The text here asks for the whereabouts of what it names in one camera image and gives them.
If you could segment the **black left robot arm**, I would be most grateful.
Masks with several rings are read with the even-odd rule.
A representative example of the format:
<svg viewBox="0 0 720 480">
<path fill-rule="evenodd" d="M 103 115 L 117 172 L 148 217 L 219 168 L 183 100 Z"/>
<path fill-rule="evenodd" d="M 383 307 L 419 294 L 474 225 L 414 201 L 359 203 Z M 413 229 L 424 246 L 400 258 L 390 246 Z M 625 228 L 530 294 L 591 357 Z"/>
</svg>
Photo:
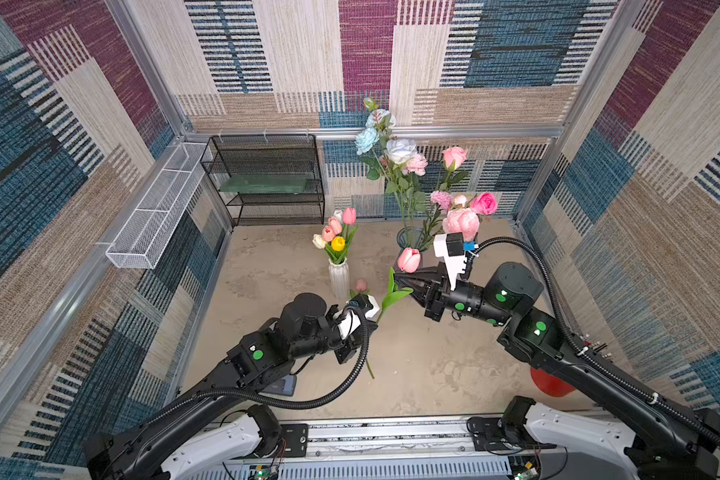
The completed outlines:
<svg viewBox="0 0 720 480">
<path fill-rule="evenodd" d="M 84 444 L 93 479 L 187 479 L 214 464 L 282 445 L 273 411 L 312 410 L 339 398 L 358 378 L 377 324 L 378 302 L 357 294 L 344 307 L 313 293 L 297 295 L 281 314 L 243 336 L 201 381 L 153 417 Z M 356 361 L 347 377 L 312 400 L 283 400 L 264 390 L 290 374 L 300 358 L 327 352 Z"/>
</svg>

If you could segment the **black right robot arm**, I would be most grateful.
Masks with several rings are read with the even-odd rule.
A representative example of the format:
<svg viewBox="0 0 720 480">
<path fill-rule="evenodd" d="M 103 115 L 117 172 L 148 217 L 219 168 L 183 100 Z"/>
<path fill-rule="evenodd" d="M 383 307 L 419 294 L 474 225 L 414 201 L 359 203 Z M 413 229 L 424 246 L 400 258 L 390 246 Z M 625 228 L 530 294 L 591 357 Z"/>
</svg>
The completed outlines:
<svg viewBox="0 0 720 480">
<path fill-rule="evenodd" d="M 720 415 L 648 391 L 561 320 L 536 308 L 543 286 L 524 265 L 501 264 L 485 286 L 450 280 L 445 264 L 392 278 L 411 289 L 430 319 L 451 311 L 499 327 L 497 341 L 512 357 L 570 385 L 614 417 L 597 422 L 529 402 L 518 428 L 534 441 L 575 448 L 639 479 L 718 478 Z"/>
</svg>

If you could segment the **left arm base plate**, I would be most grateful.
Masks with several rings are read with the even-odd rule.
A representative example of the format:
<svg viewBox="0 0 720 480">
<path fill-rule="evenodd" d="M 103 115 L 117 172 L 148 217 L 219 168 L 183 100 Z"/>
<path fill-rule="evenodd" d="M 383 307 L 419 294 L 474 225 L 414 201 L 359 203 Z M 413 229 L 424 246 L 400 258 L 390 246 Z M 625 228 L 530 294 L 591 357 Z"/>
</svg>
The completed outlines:
<svg viewBox="0 0 720 480">
<path fill-rule="evenodd" d="M 305 458 L 309 440 L 307 423 L 285 423 L 280 427 L 272 457 Z"/>
</svg>

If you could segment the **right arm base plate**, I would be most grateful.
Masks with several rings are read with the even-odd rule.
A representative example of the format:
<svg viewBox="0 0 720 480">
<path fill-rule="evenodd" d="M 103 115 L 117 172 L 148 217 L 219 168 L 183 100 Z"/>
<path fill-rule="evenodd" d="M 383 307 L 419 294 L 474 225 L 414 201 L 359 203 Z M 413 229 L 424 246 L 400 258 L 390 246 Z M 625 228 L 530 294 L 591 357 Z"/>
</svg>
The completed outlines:
<svg viewBox="0 0 720 480">
<path fill-rule="evenodd" d="M 556 448 L 556 444 L 536 440 L 526 428 L 526 415 L 536 404 L 537 402 L 529 397 L 515 396 L 500 417 L 470 417 L 466 421 L 466 428 L 474 449 L 494 454 L 512 454 L 534 448 Z"/>
</svg>

